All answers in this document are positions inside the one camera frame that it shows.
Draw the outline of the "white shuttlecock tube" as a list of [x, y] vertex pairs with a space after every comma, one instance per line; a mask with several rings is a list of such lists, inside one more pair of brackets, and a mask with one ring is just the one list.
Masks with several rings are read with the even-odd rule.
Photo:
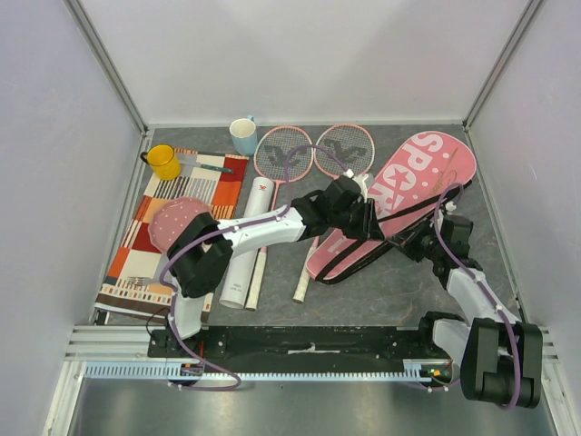
[[[274, 182], [265, 177], [255, 177], [246, 203], [244, 218], [269, 210]], [[258, 251], [241, 254], [231, 260], [225, 276], [219, 303], [232, 309], [243, 309], [251, 284]]]

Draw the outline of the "pink badminton racket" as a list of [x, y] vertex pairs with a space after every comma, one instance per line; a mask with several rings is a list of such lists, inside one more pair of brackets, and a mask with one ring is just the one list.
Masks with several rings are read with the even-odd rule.
[[[375, 158], [375, 144], [369, 132], [356, 124], [337, 124], [321, 134], [316, 145], [341, 160], [355, 175], [367, 173]], [[314, 151], [314, 163], [326, 175], [337, 179], [342, 167], [322, 150]]]
[[270, 208], [275, 209], [282, 183], [303, 178], [312, 167], [313, 152], [308, 134], [296, 126], [279, 126], [267, 132], [254, 154], [257, 173], [274, 182]]

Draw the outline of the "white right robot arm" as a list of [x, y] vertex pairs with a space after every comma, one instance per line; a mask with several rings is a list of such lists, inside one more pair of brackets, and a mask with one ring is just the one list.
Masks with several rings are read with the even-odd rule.
[[432, 262], [432, 272], [461, 307], [463, 318], [428, 314], [431, 326], [416, 334], [429, 358], [445, 351], [459, 367], [464, 396], [499, 407], [535, 408], [541, 396], [543, 335], [522, 322], [493, 293], [480, 265], [469, 256], [473, 223], [447, 215], [390, 238], [409, 259]]

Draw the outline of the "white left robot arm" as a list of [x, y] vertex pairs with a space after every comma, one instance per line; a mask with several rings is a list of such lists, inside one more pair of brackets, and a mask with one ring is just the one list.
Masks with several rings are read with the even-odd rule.
[[271, 212], [232, 220], [216, 220], [196, 198], [168, 202], [153, 216], [149, 237], [165, 254], [163, 269], [171, 279], [172, 303], [168, 347], [180, 357], [199, 347], [202, 301], [213, 292], [236, 260], [279, 243], [295, 243], [338, 229], [356, 241], [381, 241], [375, 203], [369, 197], [370, 174], [346, 172], [324, 190], [294, 199]]

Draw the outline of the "pink sport racket bag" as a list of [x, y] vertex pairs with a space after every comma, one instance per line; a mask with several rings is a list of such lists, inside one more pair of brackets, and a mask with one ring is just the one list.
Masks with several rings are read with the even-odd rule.
[[386, 240], [358, 242], [335, 229], [308, 258], [309, 277], [335, 284], [375, 262], [393, 247], [389, 238], [432, 214], [442, 192], [453, 183], [469, 183], [476, 170], [473, 152], [456, 137], [437, 131], [414, 134], [388, 159], [369, 189]]

